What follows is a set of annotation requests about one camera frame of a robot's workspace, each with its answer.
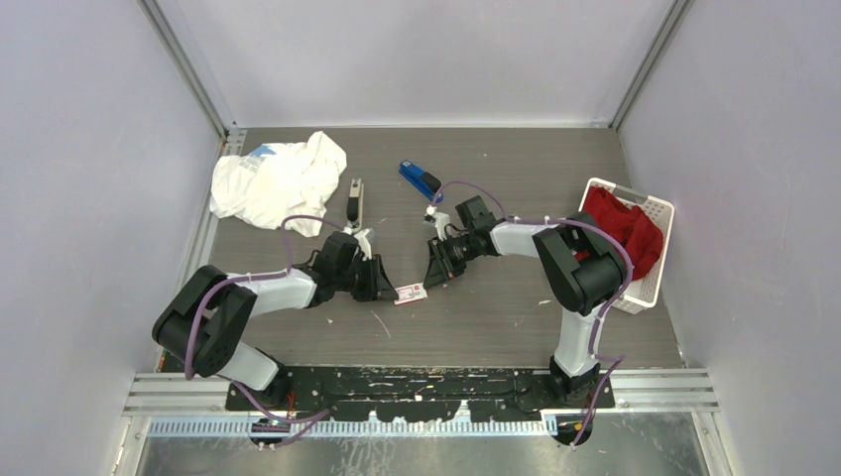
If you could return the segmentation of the blue black stapler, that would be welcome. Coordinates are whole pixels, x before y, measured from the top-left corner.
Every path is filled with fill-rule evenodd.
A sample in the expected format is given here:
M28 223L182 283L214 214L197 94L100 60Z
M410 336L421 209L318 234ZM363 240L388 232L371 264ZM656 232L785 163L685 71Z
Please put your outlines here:
M441 188L441 181L433 174L411 161L400 163L399 174L428 200L433 203L442 202L443 195L437 195Z

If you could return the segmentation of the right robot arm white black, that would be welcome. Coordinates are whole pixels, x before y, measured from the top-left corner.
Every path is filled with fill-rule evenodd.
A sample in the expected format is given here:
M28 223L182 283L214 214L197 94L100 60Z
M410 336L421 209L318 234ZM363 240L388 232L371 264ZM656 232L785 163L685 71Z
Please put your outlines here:
M550 392L563 407L577 406L596 382L600 321L620 294L628 266L613 239L580 211L554 224L497 218L480 196L456 207L462 226L430 205L424 220L436 235L427 243L429 261L422 285L441 286L464 274L468 262L484 256L539 259L555 300L562 307L558 345L549 359Z

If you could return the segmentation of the staple box lid sleeve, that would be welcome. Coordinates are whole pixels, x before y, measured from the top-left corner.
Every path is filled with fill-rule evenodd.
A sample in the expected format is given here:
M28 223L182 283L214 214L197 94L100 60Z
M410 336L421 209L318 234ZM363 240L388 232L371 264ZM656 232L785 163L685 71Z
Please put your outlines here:
M394 299L395 305L407 304L427 298L427 291L422 283L415 283L395 288L397 297Z

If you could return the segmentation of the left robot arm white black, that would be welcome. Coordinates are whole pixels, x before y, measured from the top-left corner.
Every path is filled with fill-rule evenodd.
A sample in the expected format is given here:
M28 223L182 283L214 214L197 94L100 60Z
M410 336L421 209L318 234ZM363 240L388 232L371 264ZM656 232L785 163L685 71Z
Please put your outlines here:
M288 399L291 378L277 359L243 343L247 323L278 310L316 307L338 293L359 302L397 299L368 234L335 231L288 271L236 275L205 265L162 312L152 338L189 374L229 379L250 389L263 408L277 409Z

